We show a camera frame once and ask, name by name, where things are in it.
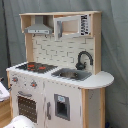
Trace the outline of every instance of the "cabinet door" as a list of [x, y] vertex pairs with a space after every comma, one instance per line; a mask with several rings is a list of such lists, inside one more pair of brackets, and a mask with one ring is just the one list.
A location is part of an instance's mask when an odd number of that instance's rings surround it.
[[13, 117], [24, 115], [28, 117], [36, 128], [44, 128], [43, 95], [12, 86]]
[[85, 36], [91, 33], [91, 18], [89, 15], [76, 15], [54, 18], [55, 40]]
[[81, 91], [63, 84], [46, 82], [45, 128], [82, 128]]

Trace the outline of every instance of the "countertop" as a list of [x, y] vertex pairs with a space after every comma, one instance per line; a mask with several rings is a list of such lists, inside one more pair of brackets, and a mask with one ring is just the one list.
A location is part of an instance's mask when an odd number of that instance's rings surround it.
[[69, 79], [64, 79], [64, 78], [60, 78], [60, 77], [54, 77], [51, 75], [53, 72], [55, 72], [61, 68], [67, 68], [67, 67], [58, 66], [57, 68], [55, 68], [45, 74], [38, 74], [38, 73], [30, 72], [30, 71], [16, 69], [16, 67], [18, 67], [22, 64], [10, 67], [7, 69], [7, 71], [14, 71], [17, 73], [18, 72], [25, 73], [28, 75], [41, 77], [44, 80], [53, 80], [53, 81], [57, 81], [57, 82], [62, 82], [62, 83], [69, 84], [71, 86], [77, 86], [77, 87], [83, 88], [83, 89], [97, 89], [97, 88], [107, 87], [107, 86], [111, 85], [114, 81], [114, 77], [110, 73], [107, 73], [104, 71], [101, 71], [96, 75], [91, 75], [90, 77], [88, 77], [87, 79], [85, 79], [83, 81], [75, 81], [75, 80], [69, 80]]

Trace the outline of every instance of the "oven window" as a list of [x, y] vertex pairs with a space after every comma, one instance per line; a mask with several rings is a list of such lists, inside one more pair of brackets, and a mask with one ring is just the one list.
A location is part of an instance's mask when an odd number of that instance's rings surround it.
[[26, 116], [34, 123], [37, 123], [36, 102], [27, 98], [18, 96], [19, 115]]

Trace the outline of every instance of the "faucet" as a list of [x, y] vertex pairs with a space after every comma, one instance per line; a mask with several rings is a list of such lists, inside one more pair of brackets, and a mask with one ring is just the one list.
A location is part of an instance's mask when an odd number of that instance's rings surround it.
[[82, 51], [82, 52], [80, 52], [79, 55], [78, 55], [78, 63], [76, 64], [77, 70], [83, 70], [83, 69], [85, 69], [85, 67], [86, 67], [86, 65], [85, 65], [86, 63], [82, 64], [82, 63], [80, 62], [81, 56], [82, 56], [83, 54], [86, 54], [86, 55], [89, 57], [89, 59], [90, 59], [90, 65], [93, 65], [92, 56], [91, 56], [88, 52]]

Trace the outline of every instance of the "sink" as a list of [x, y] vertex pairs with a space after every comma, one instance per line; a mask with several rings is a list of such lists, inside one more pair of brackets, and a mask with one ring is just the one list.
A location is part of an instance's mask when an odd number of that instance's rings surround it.
[[[61, 74], [77, 74], [77, 77], [69, 78], [69, 76], [61, 76]], [[70, 79], [70, 80], [78, 80], [78, 81], [83, 81], [90, 77], [92, 75], [91, 72], [87, 71], [82, 71], [82, 70], [76, 70], [76, 69], [69, 69], [69, 68], [62, 68], [54, 73], [51, 74], [52, 76], [59, 77], [59, 78], [64, 78], [64, 79]]]

